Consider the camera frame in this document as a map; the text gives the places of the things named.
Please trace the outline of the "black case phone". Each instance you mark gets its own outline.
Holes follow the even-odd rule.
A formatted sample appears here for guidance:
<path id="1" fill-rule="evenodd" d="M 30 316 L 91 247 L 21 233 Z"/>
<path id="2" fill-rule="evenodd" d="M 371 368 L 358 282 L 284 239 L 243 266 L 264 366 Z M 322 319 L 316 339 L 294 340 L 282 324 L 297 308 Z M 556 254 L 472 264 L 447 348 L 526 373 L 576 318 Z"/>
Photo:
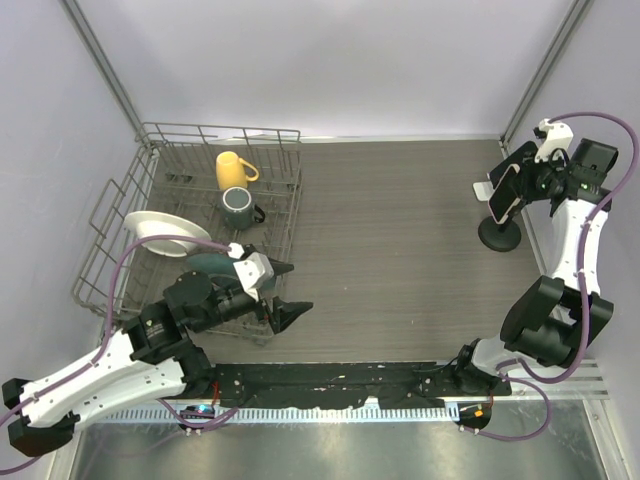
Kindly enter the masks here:
<path id="1" fill-rule="evenodd" d="M 505 160 L 493 168 L 489 173 L 489 181 L 493 188 L 496 188 L 507 168 L 511 164 L 522 167 L 526 163 L 531 163 L 535 159 L 538 145 L 534 141 L 527 141 L 517 150 L 512 152 Z"/>

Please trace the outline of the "pink case phone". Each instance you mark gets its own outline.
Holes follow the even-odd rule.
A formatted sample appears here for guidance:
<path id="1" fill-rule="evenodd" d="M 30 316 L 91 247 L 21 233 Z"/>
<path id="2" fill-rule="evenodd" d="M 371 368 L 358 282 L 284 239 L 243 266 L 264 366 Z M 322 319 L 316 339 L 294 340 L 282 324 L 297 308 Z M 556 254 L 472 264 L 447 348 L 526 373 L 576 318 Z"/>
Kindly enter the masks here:
<path id="1" fill-rule="evenodd" d="M 520 203 L 520 194 L 514 186 L 519 173 L 520 167 L 510 164 L 488 200 L 491 216 L 498 225 L 504 224 L 510 212 Z"/>

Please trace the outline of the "black clamp phone stand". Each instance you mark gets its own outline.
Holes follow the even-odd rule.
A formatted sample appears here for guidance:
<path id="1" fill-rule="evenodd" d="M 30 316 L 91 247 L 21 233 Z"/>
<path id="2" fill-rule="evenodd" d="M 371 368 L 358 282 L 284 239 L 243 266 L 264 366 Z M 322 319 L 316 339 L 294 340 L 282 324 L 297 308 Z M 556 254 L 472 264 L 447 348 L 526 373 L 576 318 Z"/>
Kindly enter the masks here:
<path id="1" fill-rule="evenodd" d="M 522 231 L 516 221 L 519 212 L 509 213 L 506 221 L 499 224 L 493 213 L 484 218 L 477 229 L 480 241 L 489 249 L 506 253 L 518 247 L 522 241 Z"/>

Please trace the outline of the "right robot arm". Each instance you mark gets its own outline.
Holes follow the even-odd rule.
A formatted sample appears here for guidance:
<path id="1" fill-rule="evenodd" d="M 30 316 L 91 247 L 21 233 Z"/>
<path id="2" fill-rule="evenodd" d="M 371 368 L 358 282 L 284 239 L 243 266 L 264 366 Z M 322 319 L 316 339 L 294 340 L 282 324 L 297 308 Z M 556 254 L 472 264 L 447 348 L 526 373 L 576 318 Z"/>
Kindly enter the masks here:
<path id="1" fill-rule="evenodd" d="M 580 346 L 590 344 L 613 315 L 613 304 L 600 295 L 597 259 L 611 209 L 602 184 L 618 150 L 583 139 L 574 154 L 553 147 L 541 162 L 535 159 L 538 150 L 527 141 L 489 172 L 490 214 L 479 224 L 478 237 L 493 251 L 512 251 L 522 238 L 516 216 L 533 202 L 549 202 L 552 267 L 514 303 L 498 335 L 462 347 L 451 380 L 465 395 L 495 388 L 499 371 L 522 361 L 570 368 Z"/>

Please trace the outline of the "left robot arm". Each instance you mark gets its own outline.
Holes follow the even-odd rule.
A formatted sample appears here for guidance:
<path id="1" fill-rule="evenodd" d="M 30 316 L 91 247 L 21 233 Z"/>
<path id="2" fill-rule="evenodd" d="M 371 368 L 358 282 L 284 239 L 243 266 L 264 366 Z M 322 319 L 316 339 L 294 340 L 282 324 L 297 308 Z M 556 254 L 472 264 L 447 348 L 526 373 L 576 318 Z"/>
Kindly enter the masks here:
<path id="1" fill-rule="evenodd" d="M 252 314 L 279 334 L 311 310 L 310 302 L 272 295 L 291 264 L 261 254 L 212 264 L 208 254 L 155 303 L 123 321 L 107 342 L 39 380 L 13 378 L 2 386 L 5 406 L 16 418 L 10 445 L 35 458 L 69 443 L 75 433 L 127 407 L 165 398 L 205 397 L 213 366 L 191 336 Z"/>

